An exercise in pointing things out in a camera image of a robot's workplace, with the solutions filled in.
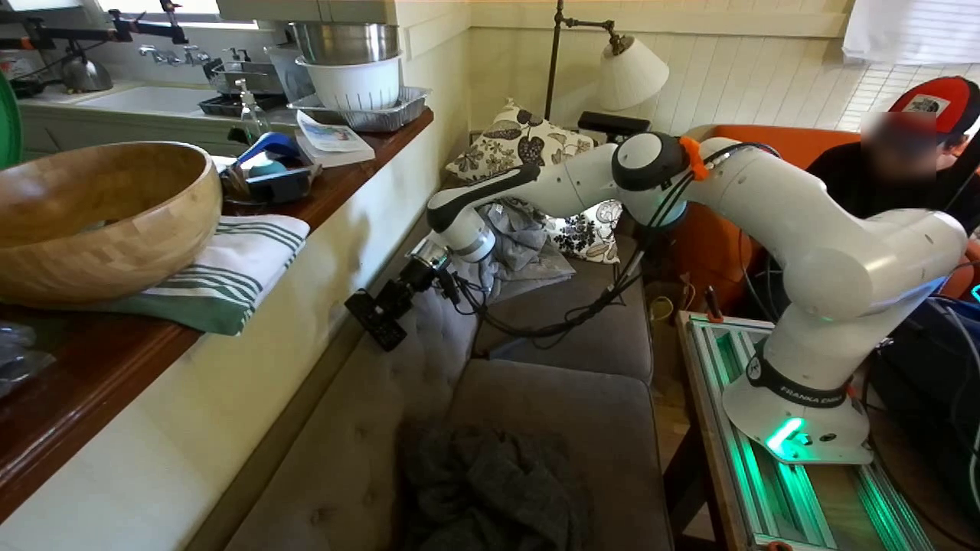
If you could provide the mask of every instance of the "towel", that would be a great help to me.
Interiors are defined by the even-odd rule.
[[[188,266],[94,308],[169,317],[202,333],[240,333],[297,259],[305,235],[308,224],[283,214],[220,218]]]

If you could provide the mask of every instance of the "lamp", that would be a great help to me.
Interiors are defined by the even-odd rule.
[[[606,107],[628,107],[628,99],[636,105],[663,89],[671,67],[655,52],[650,52],[645,44],[636,44],[628,35],[614,35],[613,17],[606,22],[566,17],[562,0],[557,0],[555,31],[551,31],[545,120],[551,120],[555,69],[557,69],[557,49],[560,49],[562,29],[599,29],[608,35],[608,52],[603,58],[599,75],[595,80],[606,96],[608,89],[614,96],[613,101],[608,99],[603,101]]]

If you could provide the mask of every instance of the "window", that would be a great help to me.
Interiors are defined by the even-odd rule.
[[[101,8],[118,13],[163,13],[158,0],[97,0]],[[184,16],[218,16],[218,0],[178,0]]]

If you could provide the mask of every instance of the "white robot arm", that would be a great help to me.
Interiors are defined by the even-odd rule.
[[[691,155],[710,173],[689,179]],[[576,214],[619,200],[636,224],[671,224],[702,203],[750,233],[785,266],[791,306],[748,369],[723,391],[727,420],[788,463],[867,463],[867,420],[844,398],[858,363],[955,270],[968,235],[941,211],[885,211],[858,219],[825,186],[761,146],[710,138],[684,146],[666,135],[603,145],[539,173],[506,173],[427,200],[427,224],[453,253],[494,252],[475,214],[524,200],[545,214]]]

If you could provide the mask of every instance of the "sink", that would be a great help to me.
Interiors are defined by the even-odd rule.
[[[71,96],[63,105],[125,112],[202,112],[200,101],[204,99],[212,99],[209,89],[106,89]]]

